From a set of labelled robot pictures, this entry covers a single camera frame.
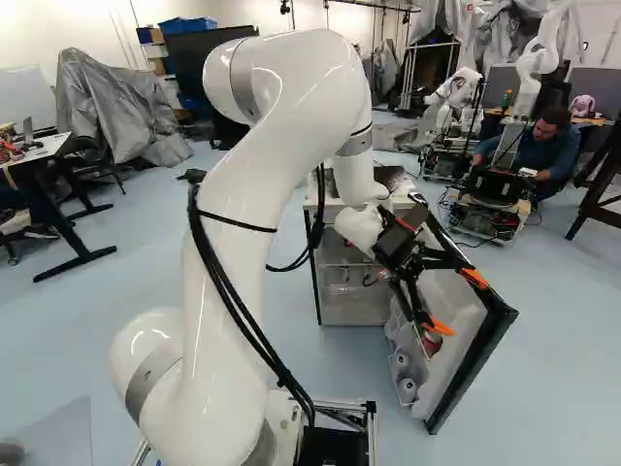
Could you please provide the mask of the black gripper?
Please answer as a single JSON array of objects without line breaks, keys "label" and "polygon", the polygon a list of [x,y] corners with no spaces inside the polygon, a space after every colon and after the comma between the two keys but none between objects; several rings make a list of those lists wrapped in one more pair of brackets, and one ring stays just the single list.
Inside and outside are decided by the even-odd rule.
[{"label": "black gripper", "polygon": [[[385,208],[377,210],[382,229],[372,246],[372,252],[378,263],[390,271],[395,271],[411,254],[419,229],[419,212],[411,208],[402,216],[396,216]],[[481,290],[487,288],[487,280],[458,249],[437,250],[420,246],[413,258],[423,270],[452,270],[474,287]],[[455,336],[455,330],[435,318],[428,310],[418,289],[417,280],[417,276],[408,275],[404,271],[391,273],[390,288],[396,298],[397,308],[406,322],[413,324],[417,330],[446,337]]]}]

